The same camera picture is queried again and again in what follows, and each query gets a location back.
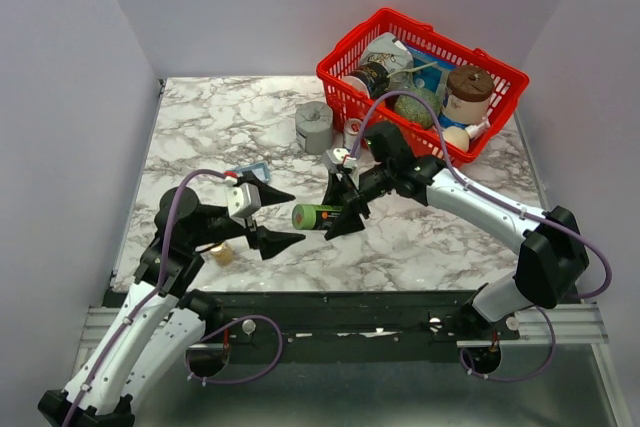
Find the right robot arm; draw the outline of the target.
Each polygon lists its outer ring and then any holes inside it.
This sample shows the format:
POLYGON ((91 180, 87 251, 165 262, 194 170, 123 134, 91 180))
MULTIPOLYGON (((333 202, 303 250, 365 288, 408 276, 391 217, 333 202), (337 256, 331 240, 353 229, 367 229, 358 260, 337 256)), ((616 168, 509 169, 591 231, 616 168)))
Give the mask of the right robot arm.
POLYGON ((344 148, 323 155, 329 172, 324 201, 340 211, 326 239, 363 230, 370 202, 396 192, 464 219, 517 254, 513 273, 481 286, 461 307, 457 321, 467 336, 483 338, 497 321, 531 306, 555 308, 586 270, 588 256, 570 210, 557 206, 544 211, 518 203, 462 176, 438 157, 417 157, 390 122, 368 128, 365 139, 376 164, 364 172, 344 148))

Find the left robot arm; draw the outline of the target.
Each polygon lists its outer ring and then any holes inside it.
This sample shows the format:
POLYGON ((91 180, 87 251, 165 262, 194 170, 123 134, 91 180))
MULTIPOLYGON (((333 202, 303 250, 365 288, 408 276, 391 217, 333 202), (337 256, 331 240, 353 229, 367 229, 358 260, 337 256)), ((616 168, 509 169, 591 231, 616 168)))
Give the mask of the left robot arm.
POLYGON ((131 426, 152 386, 197 342, 225 331, 216 304, 189 289, 204 264, 201 247, 243 237, 268 260, 304 235, 256 224, 262 207, 294 200, 254 174, 196 170, 165 192, 155 236, 126 298, 93 354, 38 409, 53 426, 131 426))

